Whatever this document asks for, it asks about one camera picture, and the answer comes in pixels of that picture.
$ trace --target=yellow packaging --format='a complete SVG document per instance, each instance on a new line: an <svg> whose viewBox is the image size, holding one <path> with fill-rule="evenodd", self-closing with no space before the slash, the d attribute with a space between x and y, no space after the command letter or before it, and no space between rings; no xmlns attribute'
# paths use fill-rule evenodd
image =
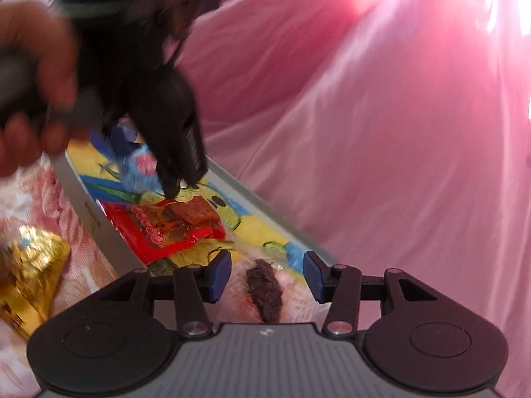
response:
<svg viewBox="0 0 531 398"><path fill-rule="evenodd" d="M0 263L0 317L28 339L49 309L70 256L70 244L50 232L22 226Z"/></svg>

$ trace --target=black circular pad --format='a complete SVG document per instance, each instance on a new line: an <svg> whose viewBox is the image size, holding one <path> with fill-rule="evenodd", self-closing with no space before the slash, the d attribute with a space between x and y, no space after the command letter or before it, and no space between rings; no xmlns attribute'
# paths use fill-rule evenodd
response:
<svg viewBox="0 0 531 398"><path fill-rule="evenodd" d="M406 305L365 335L364 352L381 373L423 393L465 393L496 382L508 352L496 327L457 304Z"/></svg>
<svg viewBox="0 0 531 398"><path fill-rule="evenodd" d="M440 321L432 321L415 327L410 333L415 349L435 358L454 358L465 353L472 338L462 327Z"/></svg>
<svg viewBox="0 0 531 398"><path fill-rule="evenodd" d="M68 394L111 394L141 383L166 361L171 335L128 302L69 310L37 329L28 362L42 386Z"/></svg>

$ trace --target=clear plastic wrapper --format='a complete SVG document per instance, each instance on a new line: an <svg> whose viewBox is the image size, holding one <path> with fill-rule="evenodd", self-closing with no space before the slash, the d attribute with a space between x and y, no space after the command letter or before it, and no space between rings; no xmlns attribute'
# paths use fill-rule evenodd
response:
<svg viewBox="0 0 531 398"><path fill-rule="evenodd" d="M329 304L317 303L301 274L289 268L287 260L278 251L256 247L232 235L234 246L241 255L233 263L225 292L216 307L211 307L211 319L215 325L224 322L262 323L258 307L253 302L248 283L248 271L256 266L257 259L272 264L282 289L282 307L279 323L314 322L321 329Z"/></svg>
<svg viewBox="0 0 531 398"><path fill-rule="evenodd" d="M219 215L200 196L154 205L102 200L98 204L145 265L190 248L201 239L225 239Z"/></svg>

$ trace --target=metal screw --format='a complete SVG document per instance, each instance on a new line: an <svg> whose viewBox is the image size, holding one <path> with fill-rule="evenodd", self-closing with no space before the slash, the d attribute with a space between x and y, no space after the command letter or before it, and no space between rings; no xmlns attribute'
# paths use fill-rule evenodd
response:
<svg viewBox="0 0 531 398"><path fill-rule="evenodd" d="M334 335L346 335L354 331L354 327L347 321L337 320L327 324L328 332Z"/></svg>
<svg viewBox="0 0 531 398"><path fill-rule="evenodd" d="M343 271L346 271L347 268L348 268L347 265L341 265L341 264L333 265L333 267L330 270L330 273L332 277L339 279Z"/></svg>
<svg viewBox="0 0 531 398"><path fill-rule="evenodd" d="M183 325L183 332L189 336L204 335L208 332L208 326L202 321L189 321Z"/></svg>

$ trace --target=pink fabric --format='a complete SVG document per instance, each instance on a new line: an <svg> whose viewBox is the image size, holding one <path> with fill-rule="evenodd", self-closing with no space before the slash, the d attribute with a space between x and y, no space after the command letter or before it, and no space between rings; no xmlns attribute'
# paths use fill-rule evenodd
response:
<svg viewBox="0 0 531 398"><path fill-rule="evenodd" d="M531 396L529 2L229 0L183 58L212 158L342 262L498 325L511 398Z"/></svg>
<svg viewBox="0 0 531 398"><path fill-rule="evenodd" d="M115 279L72 210L51 168L35 166L11 181L0 183L2 236L22 224L54 232L72 248L51 314L57 314ZM26 359L26 342L0 321L0 397L30 398L39 387Z"/></svg>

